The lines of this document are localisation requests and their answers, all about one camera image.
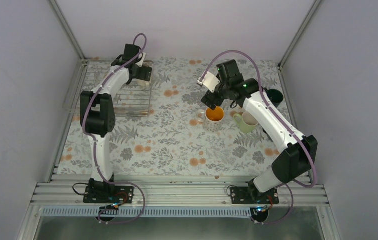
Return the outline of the dark teal mug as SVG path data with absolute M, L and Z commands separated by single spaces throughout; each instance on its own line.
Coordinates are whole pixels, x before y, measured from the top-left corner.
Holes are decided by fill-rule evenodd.
M 271 101 L 271 103 L 278 108 L 281 103 L 284 101 L 284 95 L 281 91 L 277 89 L 265 89 L 266 95 Z

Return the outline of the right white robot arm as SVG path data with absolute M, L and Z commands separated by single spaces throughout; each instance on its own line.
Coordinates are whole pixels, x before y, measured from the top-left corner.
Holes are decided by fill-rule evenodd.
M 198 79 L 197 84 L 208 90 L 201 102 L 212 110 L 224 100 L 243 107 L 258 121 L 280 153 L 270 169 L 248 183 L 249 200 L 259 204 L 271 189 L 292 181 L 300 184 L 297 178 L 308 171 L 313 173 L 309 187 L 314 187 L 318 181 L 315 166 L 317 139 L 312 135 L 305 136 L 286 120 L 268 98 L 260 80 L 245 80 L 235 60 L 217 65 L 217 70 L 217 75 L 206 70 Z

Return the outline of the beige brown mug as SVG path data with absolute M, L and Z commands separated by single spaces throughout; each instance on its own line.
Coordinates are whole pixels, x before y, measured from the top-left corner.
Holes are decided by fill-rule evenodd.
M 137 79 L 136 81 L 137 81 L 138 86 L 140 87 L 149 87 L 151 85 L 149 81 L 145 81 L 141 79 Z

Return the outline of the light green cup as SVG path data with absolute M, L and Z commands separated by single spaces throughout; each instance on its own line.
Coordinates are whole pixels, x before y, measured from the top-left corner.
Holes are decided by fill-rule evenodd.
M 242 114 L 235 113 L 233 120 L 243 134 L 251 133 L 259 125 L 259 122 L 247 111 Z

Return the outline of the white patterned cup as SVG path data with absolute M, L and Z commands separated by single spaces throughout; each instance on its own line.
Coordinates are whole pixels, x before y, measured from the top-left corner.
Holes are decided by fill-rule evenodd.
M 203 124 L 203 128 L 209 132 L 218 132 L 225 118 L 224 110 L 217 106 L 215 109 L 199 109 L 196 112 L 196 120 Z

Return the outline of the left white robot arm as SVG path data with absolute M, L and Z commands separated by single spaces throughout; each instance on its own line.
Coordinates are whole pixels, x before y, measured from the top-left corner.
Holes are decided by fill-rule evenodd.
M 114 60 L 100 84 L 80 94 L 80 124 L 89 139 L 92 157 L 87 197 L 105 203 L 116 197 L 110 160 L 111 132 L 116 124 L 113 100 L 118 91 L 133 79 L 150 81 L 152 68 L 144 65 L 145 56 L 143 47 L 127 44 L 124 53 Z

